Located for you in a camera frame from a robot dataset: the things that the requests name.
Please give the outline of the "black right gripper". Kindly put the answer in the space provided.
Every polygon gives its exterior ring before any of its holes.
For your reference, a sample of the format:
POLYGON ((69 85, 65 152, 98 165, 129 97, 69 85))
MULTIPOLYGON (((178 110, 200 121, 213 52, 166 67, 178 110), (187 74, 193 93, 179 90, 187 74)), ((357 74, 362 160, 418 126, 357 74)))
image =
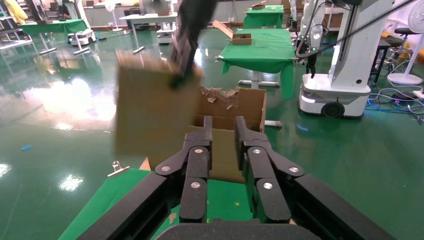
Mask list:
POLYGON ((177 12, 179 28, 170 48, 170 61, 177 66, 177 73, 170 82, 171 89, 179 89, 190 82, 198 38, 212 19, 216 6, 216 0, 180 1, 177 12))

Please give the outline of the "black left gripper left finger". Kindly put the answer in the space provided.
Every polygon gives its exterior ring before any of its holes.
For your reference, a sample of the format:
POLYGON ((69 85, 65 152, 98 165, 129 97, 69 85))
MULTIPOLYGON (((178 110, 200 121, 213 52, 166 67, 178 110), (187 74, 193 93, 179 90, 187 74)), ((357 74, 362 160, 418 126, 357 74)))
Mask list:
POLYGON ((182 149, 155 167, 167 178, 170 203, 179 205, 180 223, 204 223, 207 218, 208 178, 212 158, 212 117, 203 128, 186 133, 182 149))

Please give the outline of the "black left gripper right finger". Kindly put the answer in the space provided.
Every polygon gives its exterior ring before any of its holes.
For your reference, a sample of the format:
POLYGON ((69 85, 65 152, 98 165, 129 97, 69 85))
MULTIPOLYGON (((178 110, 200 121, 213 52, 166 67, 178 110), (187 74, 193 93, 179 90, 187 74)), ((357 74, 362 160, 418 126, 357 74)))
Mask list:
POLYGON ((243 116, 235 118, 235 151, 253 218, 289 223, 292 214, 282 187, 291 186, 304 169, 274 151, 267 135, 249 129, 243 116))

